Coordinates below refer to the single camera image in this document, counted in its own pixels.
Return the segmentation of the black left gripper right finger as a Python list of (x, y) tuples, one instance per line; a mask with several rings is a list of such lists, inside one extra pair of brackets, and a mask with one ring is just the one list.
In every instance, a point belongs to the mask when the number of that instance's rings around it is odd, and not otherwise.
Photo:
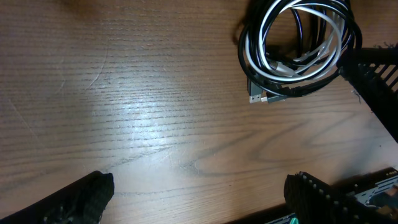
[(284, 198), (300, 223), (395, 224), (391, 217), (345, 196), (306, 172), (286, 177)]

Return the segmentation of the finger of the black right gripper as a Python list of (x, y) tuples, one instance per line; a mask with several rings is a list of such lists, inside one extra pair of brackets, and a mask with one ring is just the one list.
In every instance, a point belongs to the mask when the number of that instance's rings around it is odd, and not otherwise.
[(379, 121), (397, 140), (397, 47), (347, 50), (337, 62), (339, 74), (353, 86)]

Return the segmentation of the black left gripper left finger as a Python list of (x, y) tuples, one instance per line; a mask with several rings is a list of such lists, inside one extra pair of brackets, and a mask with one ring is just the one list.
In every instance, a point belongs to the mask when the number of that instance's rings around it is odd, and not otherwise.
[(1, 219), (1, 224), (98, 224), (114, 195), (114, 177), (94, 171)]

